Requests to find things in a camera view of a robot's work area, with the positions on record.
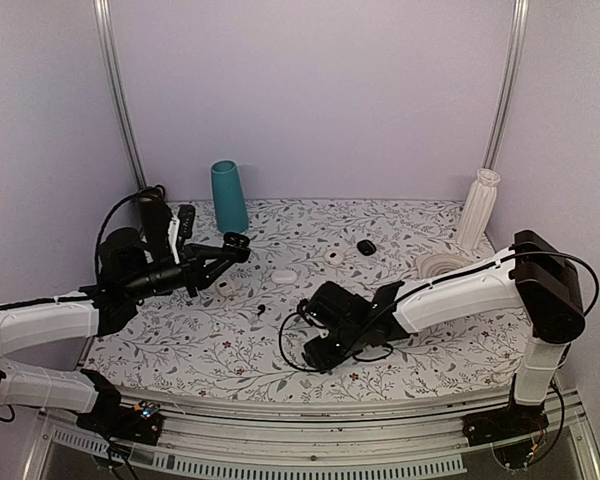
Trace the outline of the black earbud charging case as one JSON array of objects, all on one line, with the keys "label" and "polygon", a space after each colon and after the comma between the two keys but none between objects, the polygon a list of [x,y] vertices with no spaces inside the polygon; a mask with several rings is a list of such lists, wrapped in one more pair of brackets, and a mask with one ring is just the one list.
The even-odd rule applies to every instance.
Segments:
[{"label": "black earbud charging case", "polygon": [[227,252],[235,263],[245,263],[251,254],[251,240],[243,234],[226,232],[223,235],[222,249]]}]

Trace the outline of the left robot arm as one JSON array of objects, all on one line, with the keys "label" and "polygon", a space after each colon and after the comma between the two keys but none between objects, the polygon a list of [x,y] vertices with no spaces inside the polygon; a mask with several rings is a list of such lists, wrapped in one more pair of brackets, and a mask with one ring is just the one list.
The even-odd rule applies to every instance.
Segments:
[{"label": "left robot arm", "polygon": [[0,406],[64,409],[90,416],[108,434],[128,426],[121,394],[94,370],[58,371],[11,363],[8,354],[59,340],[118,333],[146,299],[210,287],[250,255],[248,237],[229,232],[220,247],[195,244],[189,232],[165,242],[165,255],[148,260],[149,246],[133,227],[119,228],[98,248],[96,284],[59,297],[0,305]]}]

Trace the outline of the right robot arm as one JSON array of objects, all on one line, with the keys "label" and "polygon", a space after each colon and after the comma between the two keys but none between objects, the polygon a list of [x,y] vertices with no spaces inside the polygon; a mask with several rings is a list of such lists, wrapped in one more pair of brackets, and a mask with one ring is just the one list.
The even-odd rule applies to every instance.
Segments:
[{"label": "right robot arm", "polygon": [[574,258],[531,230],[492,257],[413,285],[397,281],[367,300],[328,281],[299,309],[318,336],[303,347],[309,367],[326,372],[367,347],[407,338],[434,325],[507,308],[532,324],[513,381],[513,401],[497,427],[517,436],[532,424],[568,344],[584,331],[586,310]]}]

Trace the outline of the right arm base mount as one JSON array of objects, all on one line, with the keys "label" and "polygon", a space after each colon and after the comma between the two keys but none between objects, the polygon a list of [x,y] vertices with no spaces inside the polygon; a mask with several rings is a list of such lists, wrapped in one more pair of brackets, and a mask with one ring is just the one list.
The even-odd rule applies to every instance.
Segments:
[{"label": "right arm base mount", "polygon": [[470,446],[539,433],[548,425],[544,404],[524,406],[509,403],[501,408],[462,417],[462,433]]}]

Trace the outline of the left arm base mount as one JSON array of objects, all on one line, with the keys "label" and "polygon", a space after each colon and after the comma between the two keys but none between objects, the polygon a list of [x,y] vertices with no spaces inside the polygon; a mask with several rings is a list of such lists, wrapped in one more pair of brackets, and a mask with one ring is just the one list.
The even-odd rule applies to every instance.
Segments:
[{"label": "left arm base mount", "polygon": [[133,407],[116,405],[97,407],[93,412],[77,415],[76,425],[105,440],[125,440],[156,446],[165,417],[152,403],[141,402]]}]

